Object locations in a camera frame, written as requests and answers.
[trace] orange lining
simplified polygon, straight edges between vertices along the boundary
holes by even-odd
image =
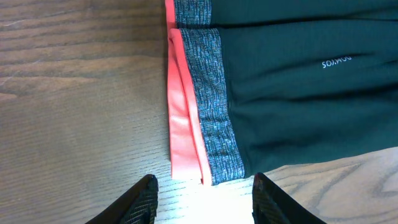
[[[181,33],[174,29],[174,0],[166,0],[165,3],[169,35],[167,101],[172,178],[201,178],[203,184],[211,185],[211,171],[201,135],[192,78],[185,58]]]

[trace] coral pink trim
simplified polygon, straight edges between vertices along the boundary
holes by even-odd
[[[174,30],[174,0],[166,0],[165,3],[169,36],[167,101],[172,178],[201,178],[203,184],[211,185],[210,166],[201,135],[196,97],[185,59],[182,36],[179,30]]]

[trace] folded fabric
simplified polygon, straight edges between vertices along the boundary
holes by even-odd
[[[215,185],[398,145],[396,21],[174,29],[176,2],[166,2],[173,178]]]
[[[253,26],[281,22],[396,18],[396,0],[167,0],[177,28]]]

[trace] wood grain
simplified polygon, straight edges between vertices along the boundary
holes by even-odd
[[[170,179],[164,18],[161,0],[0,2],[0,223],[84,223],[149,173],[157,223],[253,223],[252,178]],[[267,175],[328,223],[398,223],[397,149]]]

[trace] fabric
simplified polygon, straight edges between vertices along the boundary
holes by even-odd
[[[216,185],[398,146],[396,1],[221,2],[166,1],[173,178]]]

